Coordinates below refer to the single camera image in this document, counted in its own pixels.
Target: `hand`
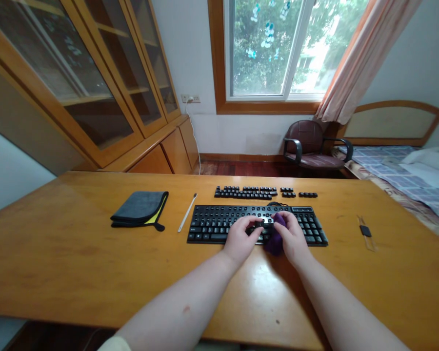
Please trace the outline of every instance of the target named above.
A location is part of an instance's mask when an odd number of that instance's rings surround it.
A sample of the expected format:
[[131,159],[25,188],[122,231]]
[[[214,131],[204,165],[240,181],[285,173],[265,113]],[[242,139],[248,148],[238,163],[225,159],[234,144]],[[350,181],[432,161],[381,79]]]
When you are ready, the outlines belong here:
[[224,244],[223,251],[237,265],[237,268],[249,257],[263,231],[263,227],[256,228],[250,236],[245,233],[245,230],[253,227],[256,221],[261,222],[262,220],[263,219],[255,216],[241,217],[229,229],[228,238],[226,244]]
[[275,222],[273,226],[283,238],[283,249],[286,257],[293,265],[312,257],[306,238],[294,215],[287,211],[278,212],[284,219],[286,227]]

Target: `office chair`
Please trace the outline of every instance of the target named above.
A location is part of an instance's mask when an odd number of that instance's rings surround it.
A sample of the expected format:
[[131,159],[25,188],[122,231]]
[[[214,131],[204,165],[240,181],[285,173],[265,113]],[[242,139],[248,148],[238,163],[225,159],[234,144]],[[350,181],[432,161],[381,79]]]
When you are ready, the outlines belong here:
[[[340,160],[322,154],[326,140],[341,141],[346,145],[346,158]],[[288,161],[312,170],[339,170],[353,157],[353,145],[346,139],[323,136],[322,127],[311,120],[301,120],[291,124],[284,138],[283,156]]]

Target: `purple cloth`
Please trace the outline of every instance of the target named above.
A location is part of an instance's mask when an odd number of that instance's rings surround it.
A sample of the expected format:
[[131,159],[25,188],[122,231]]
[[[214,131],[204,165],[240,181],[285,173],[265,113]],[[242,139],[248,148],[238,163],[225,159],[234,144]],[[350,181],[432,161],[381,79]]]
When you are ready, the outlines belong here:
[[[286,223],[284,222],[283,217],[280,214],[275,214],[273,220],[276,223],[281,224],[286,228]],[[273,226],[273,234],[270,240],[265,244],[265,251],[271,253],[273,256],[280,256],[283,252],[283,238]]]

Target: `wooden headboard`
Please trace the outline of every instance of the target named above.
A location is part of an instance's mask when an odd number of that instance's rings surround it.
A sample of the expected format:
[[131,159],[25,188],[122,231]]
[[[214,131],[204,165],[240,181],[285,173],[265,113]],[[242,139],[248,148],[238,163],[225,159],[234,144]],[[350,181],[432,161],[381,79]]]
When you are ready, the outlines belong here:
[[439,124],[439,108],[417,101],[392,100],[359,106],[338,138],[353,145],[423,146]]

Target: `wooden desk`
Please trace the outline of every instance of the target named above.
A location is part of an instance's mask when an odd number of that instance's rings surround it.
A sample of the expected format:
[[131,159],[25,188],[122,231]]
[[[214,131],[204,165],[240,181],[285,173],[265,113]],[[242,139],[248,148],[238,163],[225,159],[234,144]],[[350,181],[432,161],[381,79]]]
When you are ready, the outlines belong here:
[[[186,244],[179,224],[217,199],[217,185],[294,187],[313,206],[330,245],[314,256],[408,347],[439,349],[439,238],[369,181],[68,172],[0,211],[0,315],[119,328],[163,289],[221,250]],[[111,228],[137,190],[169,191],[154,228]],[[356,215],[379,248],[365,248]],[[256,246],[231,281],[205,338],[320,350],[317,316],[285,257]]]

